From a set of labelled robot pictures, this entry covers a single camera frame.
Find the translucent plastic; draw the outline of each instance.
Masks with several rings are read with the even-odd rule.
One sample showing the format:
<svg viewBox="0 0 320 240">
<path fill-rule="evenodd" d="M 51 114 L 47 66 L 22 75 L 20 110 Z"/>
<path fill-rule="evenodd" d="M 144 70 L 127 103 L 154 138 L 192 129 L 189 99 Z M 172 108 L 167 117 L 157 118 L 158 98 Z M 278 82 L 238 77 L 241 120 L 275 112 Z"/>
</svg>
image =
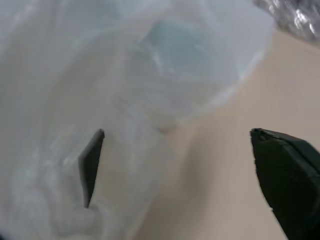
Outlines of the translucent plastic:
<svg viewBox="0 0 320 240">
<path fill-rule="evenodd" d="M 224 101 L 271 30 L 241 0 L 0 0 L 0 234 L 130 239 L 173 158 L 158 129 Z"/>
</svg>

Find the plastic bag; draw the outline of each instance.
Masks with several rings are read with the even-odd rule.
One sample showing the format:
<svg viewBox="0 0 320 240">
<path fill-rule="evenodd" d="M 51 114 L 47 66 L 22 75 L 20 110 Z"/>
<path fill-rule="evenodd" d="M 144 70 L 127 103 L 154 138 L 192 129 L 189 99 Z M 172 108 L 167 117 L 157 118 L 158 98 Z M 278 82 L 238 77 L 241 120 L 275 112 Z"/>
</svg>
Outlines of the plastic bag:
<svg viewBox="0 0 320 240">
<path fill-rule="evenodd" d="M 130 239 L 173 158 L 158 129 L 226 99 L 272 30 L 239 0 L 0 6 L 0 234 L 13 240 Z M 78 158 L 97 129 L 86 209 Z"/>
</svg>

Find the table surface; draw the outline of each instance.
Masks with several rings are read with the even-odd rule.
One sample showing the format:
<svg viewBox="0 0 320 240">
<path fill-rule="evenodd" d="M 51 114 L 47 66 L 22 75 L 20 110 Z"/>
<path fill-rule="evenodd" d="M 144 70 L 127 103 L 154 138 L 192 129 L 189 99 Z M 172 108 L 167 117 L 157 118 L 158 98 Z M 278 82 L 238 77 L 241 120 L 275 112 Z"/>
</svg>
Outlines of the table surface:
<svg viewBox="0 0 320 240">
<path fill-rule="evenodd" d="M 276 32 L 232 99 L 168 134 L 179 159 L 136 240 L 285 240 L 256 178 L 249 131 L 320 150 L 320 50 Z"/>
</svg>

